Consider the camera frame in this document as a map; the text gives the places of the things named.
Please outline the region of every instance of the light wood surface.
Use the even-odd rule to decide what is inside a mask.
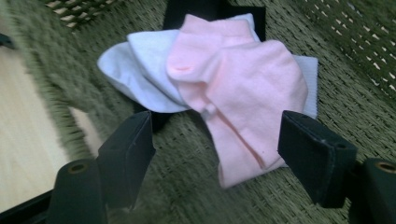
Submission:
[[[6,32],[0,19],[0,33]],[[73,111],[90,147],[99,148],[102,141],[85,114]],[[66,163],[21,55],[0,47],[0,213],[52,189],[58,170]]]

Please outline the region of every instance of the pink cloth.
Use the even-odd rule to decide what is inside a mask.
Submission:
[[[307,87],[282,43],[254,42],[246,21],[188,15],[167,73],[213,136],[223,188],[284,164],[277,153],[281,115],[303,111]]]

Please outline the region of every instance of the clothing pile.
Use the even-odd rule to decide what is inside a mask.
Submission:
[[[226,189],[285,166],[277,153],[282,112],[317,116],[318,59],[264,40],[264,7],[191,10],[189,2],[171,0],[164,30],[129,34],[98,66],[115,88],[151,111],[200,113]]]

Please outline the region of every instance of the laundry basket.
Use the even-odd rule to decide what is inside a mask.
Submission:
[[[106,139],[135,112],[96,61],[132,32],[161,30],[165,0],[1,0],[0,11],[70,160],[92,155],[70,108],[86,112]],[[358,160],[396,161],[396,1],[231,1],[266,6],[266,35],[319,59],[318,120],[360,151]],[[288,168],[231,189],[191,112],[153,136],[157,148],[131,223],[347,223],[343,209],[312,204]]]

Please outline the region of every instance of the woven basket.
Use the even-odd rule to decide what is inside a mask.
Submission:
[[[1,0],[0,11],[57,125],[70,160],[89,158],[70,108],[88,113],[103,139],[134,113],[96,67],[132,32],[160,30],[165,0]],[[358,160],[396,161],[396,1],[232,1],[267,6],[267,38],[319,58],[318,120],[360,148]],[[290,169],[223,190],[218,158],[189,112],[153,138],[158,149],[133,223],[347,223],[343,209],[313,205]]]

